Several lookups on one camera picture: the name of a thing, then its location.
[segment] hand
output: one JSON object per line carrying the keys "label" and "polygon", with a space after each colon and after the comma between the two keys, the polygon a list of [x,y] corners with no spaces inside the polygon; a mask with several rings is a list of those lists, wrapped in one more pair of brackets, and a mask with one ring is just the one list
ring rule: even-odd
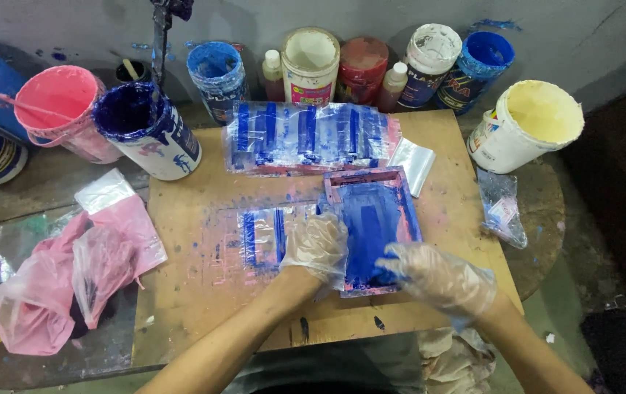
{"label": "hand", "polygon": [[347,252],[346,226],[332,212],[324,212],[293,225],[279,268],[305,266],[321,282],[342,290]]}
{"label": "hand", "polygon": [[397,259],[378,259],[376,265],[393,271],[413,296],[464,323],[481,316],[495,298],[492,271],[457,256],[424,243],[391,243],[385,252]]}

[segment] red paint container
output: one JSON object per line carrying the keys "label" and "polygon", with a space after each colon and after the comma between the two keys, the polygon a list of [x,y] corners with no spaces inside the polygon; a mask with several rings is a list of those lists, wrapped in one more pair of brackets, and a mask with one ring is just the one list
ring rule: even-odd
{"label": "red paint container", "polygon": [[374,101],[388,66],[388,47],[373,37],[357,37],[339,53],[337,101],[368,105]]}

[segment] small plastic bottle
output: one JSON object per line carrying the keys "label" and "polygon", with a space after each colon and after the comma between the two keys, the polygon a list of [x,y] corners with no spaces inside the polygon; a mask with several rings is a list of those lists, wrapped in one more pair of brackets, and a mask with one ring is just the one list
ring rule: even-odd
{"label": "small plastic bottle", "polygon": [[268,101],[283,102],[283,70],[279,51],[270,49],[265,53],[265,61],[262,63],[265,75],[265,91]]}
{"label": "small plastic bottle", "polygon": [[389,69],[384,76],[384,82],[378,91],[374,104],[378,107],[379,112],[389,113],[396,108],[396,104],[403,89],[407,84],[407,65],[398,62]]}

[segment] pink paint container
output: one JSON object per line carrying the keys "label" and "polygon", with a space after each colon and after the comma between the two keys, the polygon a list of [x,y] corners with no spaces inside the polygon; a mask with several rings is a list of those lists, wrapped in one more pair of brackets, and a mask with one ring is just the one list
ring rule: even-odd
{"label": "pink paint container", "polygon": [[77,66],[51,67],[29,79],[16,94],[21,103],[72,118],[14,108],[16,119],[39,147],[62,145],[91,163],[108,164],[123,156],[100,135],[92,121],[92,109],[106,88],[89,70]]}

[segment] plastic gloves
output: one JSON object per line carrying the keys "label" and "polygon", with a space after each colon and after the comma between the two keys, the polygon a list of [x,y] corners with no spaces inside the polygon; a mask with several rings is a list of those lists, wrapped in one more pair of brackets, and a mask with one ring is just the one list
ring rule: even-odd
{"label": "plastic gloves", "polygon": [[293,224],[279,268],[305,266],[331,288],[343,290],[347,253],[347,227],[334,213],[324,212]]}
{"label": "plastic gloves", "polygon": [[457,330],[493,303],[497,284],[492,270],[424,243],[390,243],[385,253],[397,258],[378,259],[376,265],[393,271],[405,291],[448,315]]}

